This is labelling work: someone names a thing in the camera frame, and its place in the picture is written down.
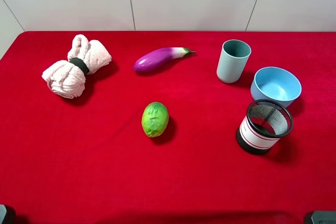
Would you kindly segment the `black mesh pen holder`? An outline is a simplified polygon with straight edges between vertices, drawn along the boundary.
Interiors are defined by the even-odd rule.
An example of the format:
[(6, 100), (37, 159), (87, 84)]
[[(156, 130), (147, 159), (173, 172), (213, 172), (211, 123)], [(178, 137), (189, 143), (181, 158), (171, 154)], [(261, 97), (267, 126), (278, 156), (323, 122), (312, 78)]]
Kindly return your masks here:
[(292, 115), (283, 105), (267, 99), (255, 100), (236, 131), (236, 140), (244, 151), (262, 155), (292, 128)]

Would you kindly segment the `dark object bottom right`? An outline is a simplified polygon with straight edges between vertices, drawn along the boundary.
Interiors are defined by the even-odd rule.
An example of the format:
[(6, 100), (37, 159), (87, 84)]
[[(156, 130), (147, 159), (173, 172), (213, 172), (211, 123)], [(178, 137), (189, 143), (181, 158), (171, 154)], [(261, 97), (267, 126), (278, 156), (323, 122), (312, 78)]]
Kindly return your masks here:
[(304, 224), (336, 224), (336, 211), (309, 212), (304, 217)]

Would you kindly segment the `dark object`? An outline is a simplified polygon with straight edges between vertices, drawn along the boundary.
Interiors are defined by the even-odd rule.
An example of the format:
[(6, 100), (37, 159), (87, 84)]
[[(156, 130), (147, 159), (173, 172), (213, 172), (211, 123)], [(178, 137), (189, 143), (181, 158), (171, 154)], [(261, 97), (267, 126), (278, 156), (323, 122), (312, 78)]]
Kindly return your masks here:
[(0, 224), (13, 224), (15, 217), (16, 213), (12, 207), (0, 204)]
[(336, 224), (336, 211), (309, 212), (304, 217), (304, 224)]

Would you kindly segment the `dark object bottom left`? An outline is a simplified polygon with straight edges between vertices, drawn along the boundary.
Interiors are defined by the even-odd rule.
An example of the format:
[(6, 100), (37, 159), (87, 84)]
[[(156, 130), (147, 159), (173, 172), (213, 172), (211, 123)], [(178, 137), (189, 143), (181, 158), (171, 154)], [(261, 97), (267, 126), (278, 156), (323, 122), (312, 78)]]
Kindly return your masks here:
[(12, 207), (0, 204), (0, 224), (13, 224), (15, 217), (16, 213)]

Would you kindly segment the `green toy lime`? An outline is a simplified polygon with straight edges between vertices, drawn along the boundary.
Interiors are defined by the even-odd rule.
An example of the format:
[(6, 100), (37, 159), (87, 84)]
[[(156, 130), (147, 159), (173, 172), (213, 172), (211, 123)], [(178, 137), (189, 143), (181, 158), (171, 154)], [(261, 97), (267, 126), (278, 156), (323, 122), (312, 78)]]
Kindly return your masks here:
[(144, 109), (141, 125), (146, 136), (160, 136), (165, 131), (168, 122), (169, 112), (161, 102), (152, 102)]

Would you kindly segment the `purple toy eggplant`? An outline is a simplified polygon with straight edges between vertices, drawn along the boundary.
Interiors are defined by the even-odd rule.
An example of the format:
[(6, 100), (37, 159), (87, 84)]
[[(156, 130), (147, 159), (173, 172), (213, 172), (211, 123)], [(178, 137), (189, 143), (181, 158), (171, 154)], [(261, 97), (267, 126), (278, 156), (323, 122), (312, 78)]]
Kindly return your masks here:
[(195, 53), (196, 51), (190, 50), (185, 47), (160, 48), (138, 59), (133, 65), (133, 70), (135, 72), (152, 71), (171, 60), (183, 58), (187, 55)]

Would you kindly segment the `red table cloth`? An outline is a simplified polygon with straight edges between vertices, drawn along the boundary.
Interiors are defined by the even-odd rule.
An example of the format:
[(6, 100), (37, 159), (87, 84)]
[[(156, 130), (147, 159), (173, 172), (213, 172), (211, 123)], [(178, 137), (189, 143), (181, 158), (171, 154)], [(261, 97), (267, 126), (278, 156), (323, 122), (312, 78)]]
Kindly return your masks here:
[[(335, 33), (87, 31), (113, 61), (65, 99), (41, 75), (75, 35), (24, 32), (1, 60), (1, 203), (17, 223), (303, 223), (335, 210)], [(224, 83), (216, 70), (231, 39), (251, 54)], [(133, 70), (168, 47), (196, 53)], [(267, 66), (292, 72), (302, 93), (292, 132), (255, 156), (236, 130)], [(157, 137), (141, 125), (152, 102), (169, 112)]]

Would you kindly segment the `grey-blue plastic cup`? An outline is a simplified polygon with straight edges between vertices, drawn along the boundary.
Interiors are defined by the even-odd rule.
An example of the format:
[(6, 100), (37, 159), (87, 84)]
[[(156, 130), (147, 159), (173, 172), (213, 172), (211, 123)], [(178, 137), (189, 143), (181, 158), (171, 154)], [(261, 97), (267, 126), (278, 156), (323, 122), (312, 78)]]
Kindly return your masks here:
[(223, 43), (217, 77), (224, 83), (236, 82), (243, 73), (251, 54), (251, 47), (244, 41), (231, 39)]

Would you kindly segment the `pink rolled towel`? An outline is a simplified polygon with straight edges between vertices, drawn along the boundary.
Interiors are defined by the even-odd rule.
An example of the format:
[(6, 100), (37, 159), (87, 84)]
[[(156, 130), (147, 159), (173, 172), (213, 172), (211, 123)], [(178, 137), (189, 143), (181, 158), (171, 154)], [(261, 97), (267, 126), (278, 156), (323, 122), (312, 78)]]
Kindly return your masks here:
[(52, 64), (43, 72), (42, 78), (53, 93), (73, 99), (85, 90), (86, 75), (94, 74), (111, 61), (111, 55), (100, 41), (89, 41), (79, 34), (72, 40), (67, 60)]

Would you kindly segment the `blue plastic bowl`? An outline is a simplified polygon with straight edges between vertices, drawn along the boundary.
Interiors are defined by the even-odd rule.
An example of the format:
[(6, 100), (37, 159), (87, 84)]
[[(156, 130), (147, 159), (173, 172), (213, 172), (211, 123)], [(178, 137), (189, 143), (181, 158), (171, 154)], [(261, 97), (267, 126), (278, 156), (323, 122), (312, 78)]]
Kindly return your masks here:
[(264, 67), (255, 73), (250, 93), (254, 100), (272, 100), (286, 108), (300, 97), (302, 86), (291, 72), (278, 67)]

